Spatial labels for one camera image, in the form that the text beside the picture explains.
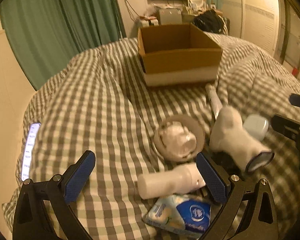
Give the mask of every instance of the bed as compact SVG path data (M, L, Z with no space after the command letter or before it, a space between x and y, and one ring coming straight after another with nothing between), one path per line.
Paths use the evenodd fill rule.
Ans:
M235 107L243 120L252 113L268 119L279 113L300 122L300 108L288 101L292 92L300 94L300 83L282 65L252 43L208 35L223 48L215 82L223 104ZM194 117L209 137L213 118L204 86L147 88L136 39L84 51L50 78L27 107L23 144L30 124L42 123L30 177L44 181L62 174L89 149L96 154L96 166L71 207L93 239L185 239L143 222L155 200L142 200L136 187L139 174L176 165L162 160L153 146L158 124L172 114ZM292 141L271 128L263 143L275 151L275 158L253 179L270 182L283 236L300 212L298 152ZM22 154L16 169L19 187L2 205L10 230L22 185L21 160ZM64 236L47 207L56 232Z

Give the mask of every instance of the open cardboard box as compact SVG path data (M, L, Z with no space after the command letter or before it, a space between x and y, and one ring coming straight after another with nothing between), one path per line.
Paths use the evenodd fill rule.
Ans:
M221 47L193 24L140 28L138 50L148 86L215 80Z

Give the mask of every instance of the phone screen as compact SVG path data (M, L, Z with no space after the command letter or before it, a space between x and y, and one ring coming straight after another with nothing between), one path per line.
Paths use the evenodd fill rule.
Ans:
M37 136L37 132L40 127L40 123L33 123L30 125L25 151L23 153L23 161L22 161L22 171L21 171L21 180L25 181L29 178L31 157L32 157L32 149L34 147L35 138Z

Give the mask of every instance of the cable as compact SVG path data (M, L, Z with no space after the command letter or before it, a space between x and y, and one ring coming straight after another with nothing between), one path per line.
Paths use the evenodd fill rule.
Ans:
M169 1L172 1L172 7L175 8L175 6L174 6L174 0L167 0L167 4L171 7Z
M130 19L136 23L137 20L136 20L136 18L134 17L134 15L133 15L133 13L131 12L131 10L129 9L129 6L130 6L130 8L134 11L134 13L135 13L139 18L140 18L140 15L133 9L133 7L132 7L131 4L128 2L128 0L124 0L124 2L125 2L125 4L126 4L127 10L128 10L129 16L130 16Z
M226 25L226 22L224 21L224 19L218 15L220 17L220 19L223 21L223 34L229 36L229 33L228 33L228 28L227 28L227 25Z

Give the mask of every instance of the white cylindrical tube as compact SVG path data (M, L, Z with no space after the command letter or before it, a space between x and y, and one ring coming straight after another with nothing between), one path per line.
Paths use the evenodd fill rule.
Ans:
M179 165L172 171L141 174L137 184L142 199L186 194L205 186L195 163Z
M210 104L211 104L212 111L214 113L215 120L217 120L219 112L222 108L222 103L217 95L215 88L212 85L210 84L206 85L206 92L210 100Z

